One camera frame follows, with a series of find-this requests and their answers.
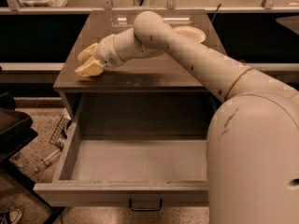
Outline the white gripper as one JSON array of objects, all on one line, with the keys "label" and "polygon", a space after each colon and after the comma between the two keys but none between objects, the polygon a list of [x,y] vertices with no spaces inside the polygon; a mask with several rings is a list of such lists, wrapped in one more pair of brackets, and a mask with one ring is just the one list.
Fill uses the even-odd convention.
[{"label": "white gripper", "polygon": [[[84,64],[75,73],[82,77],[98,77],[104,72],[105,66],[116,68],[124,65],[124,60],[117,52],[117,47],[123,43],[122,34],[112,34],[103,38],[99,44],[93,43],[78,55],[78,60]],[[91,58],[95,54],[98,60]]]}]

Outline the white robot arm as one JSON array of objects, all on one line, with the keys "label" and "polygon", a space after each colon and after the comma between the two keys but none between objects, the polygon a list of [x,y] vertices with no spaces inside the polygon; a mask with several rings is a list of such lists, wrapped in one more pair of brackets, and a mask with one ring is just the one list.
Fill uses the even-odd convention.
[{"label": "white robot arm", "polygon": [[207,133],[210,224],[299,224],[299,102],[289,85],[175,31],[144,11],[84,49],[78,75],[163,50],[221,101]]}]

